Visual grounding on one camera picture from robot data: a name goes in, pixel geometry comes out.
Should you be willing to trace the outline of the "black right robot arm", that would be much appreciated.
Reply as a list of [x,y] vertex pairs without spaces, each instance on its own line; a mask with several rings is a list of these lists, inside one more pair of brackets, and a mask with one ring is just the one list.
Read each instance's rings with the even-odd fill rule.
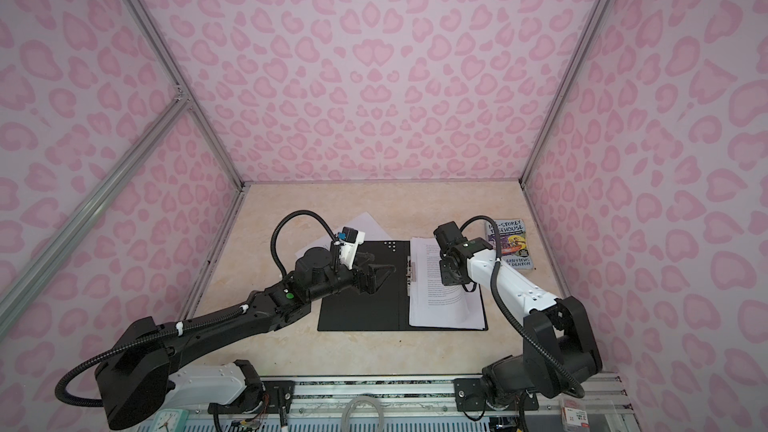
[[535,285],[503,260],[500,231],[484,215],[459,226],[448,222],[433,231],[446,286],[477,286],[491,292],[503,317],[523,340],[522,352],[483,368],[484,404],[523,409],[537,396],[583,399],[583,383],[603,369],[585,306]]

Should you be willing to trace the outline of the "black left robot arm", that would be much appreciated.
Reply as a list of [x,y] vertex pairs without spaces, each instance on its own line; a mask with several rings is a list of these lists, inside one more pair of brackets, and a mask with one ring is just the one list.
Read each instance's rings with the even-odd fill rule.
[[311,210],[285,216],[270,237],[270,255],[280,279],[252,291],[233,306],[207,315],[156,324],[150,317],[132,323],[109,350],[66,372],[54,389],[55,398],[69,406],[100,408],[112,430],[130,428],[161,409],[176,386],[171,380],[191,362],[245,338],[283,329],[307,316],[317,300],[354,288],[374,294],[396,272],[369,252],[360,251],[363,232],[331,228],[327,247],[312,247],[292,271],[279,258],[282,229],[297,217],[326,221]]

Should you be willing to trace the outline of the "printed paper sheet back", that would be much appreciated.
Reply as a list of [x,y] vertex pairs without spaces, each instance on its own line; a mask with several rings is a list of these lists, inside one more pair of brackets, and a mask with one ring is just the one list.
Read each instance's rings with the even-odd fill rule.
[[441,281],[440,249],[434,238],[412,238],[409,325],[417,328],[486,330],[487,320],[479,290]]

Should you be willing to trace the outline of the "white paper sheet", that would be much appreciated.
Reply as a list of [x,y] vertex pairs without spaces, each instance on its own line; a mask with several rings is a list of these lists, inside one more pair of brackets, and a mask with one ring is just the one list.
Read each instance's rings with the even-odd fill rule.
[[[358,216],[352,218],[351,220],[345,222],[344,224],[334,226],[331,228],[335,234],[338,234],[340,232],[343,232],[343,229],[345,227],[349,229],[357,230],[358,235],[362,233],[363,234],[362,244],[365,244],[371,241],[392,240],[392,237],[384,230],[384,228],[380,226],[380,224],[368,212],[361,213]],[[322,247],[325,249],[329,249],[330,244],[331,244],[330,237],[325,231],[323,231],[322,237],[310,243],[305,248],[305,250],[312,247]]]

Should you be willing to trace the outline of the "teal folder with black inside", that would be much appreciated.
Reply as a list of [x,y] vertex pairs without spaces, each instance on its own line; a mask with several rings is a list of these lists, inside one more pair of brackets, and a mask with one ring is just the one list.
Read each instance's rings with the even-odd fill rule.
[[[411,247],[427,256],[417,271],[428,277],[429,302],[416,304],[411,285]],[[363,271],[357,285],[321,302],[320,332],[486,331],[481,293],[439,283],[437,244],[433,239],[371,241],[360,246],[358,258],[374,267]]]

